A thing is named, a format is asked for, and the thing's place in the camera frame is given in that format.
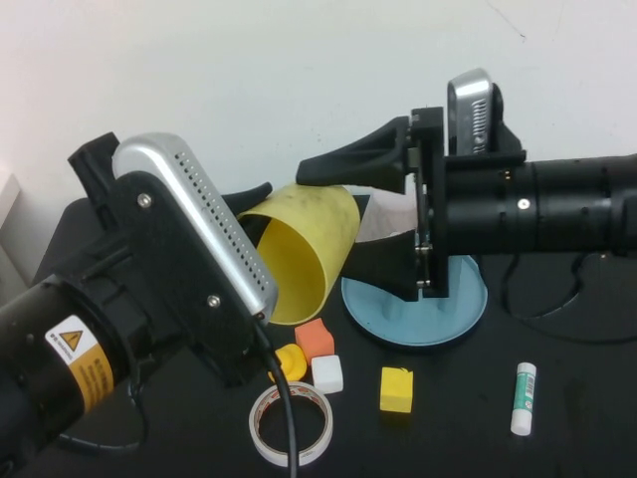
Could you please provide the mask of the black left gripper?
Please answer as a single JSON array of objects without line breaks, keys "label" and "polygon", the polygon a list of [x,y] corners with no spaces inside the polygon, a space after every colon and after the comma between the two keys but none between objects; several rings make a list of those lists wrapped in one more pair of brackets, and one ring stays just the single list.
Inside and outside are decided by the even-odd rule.
[{"label": "black left gripper", "polygon": [[68,282],[111,323],[133,377],[188,348],[227,386],[259,370],[260,257],[271,219],[241,213],[270,182],[220,194],[186,141],[105,133],[69,159],[103,236],[68,263]]}]

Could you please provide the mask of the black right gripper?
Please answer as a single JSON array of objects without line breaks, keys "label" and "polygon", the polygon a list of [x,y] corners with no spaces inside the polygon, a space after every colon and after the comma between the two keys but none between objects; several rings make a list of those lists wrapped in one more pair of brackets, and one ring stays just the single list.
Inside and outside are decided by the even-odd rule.
[{"label": "black right gripper", "polygon": [[416,232],[356,242],[341,276],[382,289],[407,302],[450,295],[453,256],[505,253],[519,222],[515,174],[527,154],[497,107],[480,122],[490,135],[484,152],[444,152],[444,111],[418,109],[365,137],[300,162],[296,183],[367,186],[405,192],[415,179]]}]

